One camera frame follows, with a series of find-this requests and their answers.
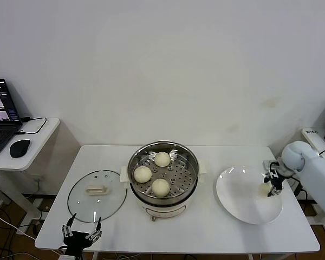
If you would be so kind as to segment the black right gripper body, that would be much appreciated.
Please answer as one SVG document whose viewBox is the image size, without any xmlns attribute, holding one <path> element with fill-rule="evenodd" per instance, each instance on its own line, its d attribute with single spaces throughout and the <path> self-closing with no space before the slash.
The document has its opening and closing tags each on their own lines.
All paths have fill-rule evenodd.
<svg viewBox="0 0 325 260">
<path fill-rule="evenodd" d="M 283 190 L 283 176 L 280 174 L 271 176 L 271 184 L 274 190 Z"/>
</svg>

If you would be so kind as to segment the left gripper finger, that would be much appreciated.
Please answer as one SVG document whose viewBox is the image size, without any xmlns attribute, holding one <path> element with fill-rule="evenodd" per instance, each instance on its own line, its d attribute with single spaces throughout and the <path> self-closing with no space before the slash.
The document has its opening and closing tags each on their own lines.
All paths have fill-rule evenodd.
<svg viewBox="0 0 325 260">
<path fill-rule="evenodd" d="M 101 218 L 97 221 L 95 231 L 90 233 L 89 235 L 86 236 L 86 239 L 88 239 L 91 242 L 96 242 L 100 237 L 102 236 L 102 231 L 101 231 Z"/>
<path fill-rule="evenodd" d="M 72 230 L 71 230 L 71 227 L 72 227 L 72 224 L 73 224 L 73 221 L 76 217 L 76 213 L 74 213 L 72 215 L 71 218 L 68 219 L 67 223 L 62 225 L 62 234 L 63 234 L 63 237 L 66 238 L 66 237 L 71 237 L 73 234 L 72 234 Z"/>
</svg>

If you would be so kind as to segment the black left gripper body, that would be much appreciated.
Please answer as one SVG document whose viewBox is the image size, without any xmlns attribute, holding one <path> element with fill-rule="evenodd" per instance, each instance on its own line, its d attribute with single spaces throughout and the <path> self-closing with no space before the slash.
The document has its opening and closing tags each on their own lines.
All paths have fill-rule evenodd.
<svg viewBox="0 0 325 260">
<path fill-rule="evenodd" d="M 63 242 L 66 246 L 65 254 L 69 256 L 82 256 L 83 250 L 93 244 L 94 236 L 95 232 L 63 232 Z"/>
</svg>

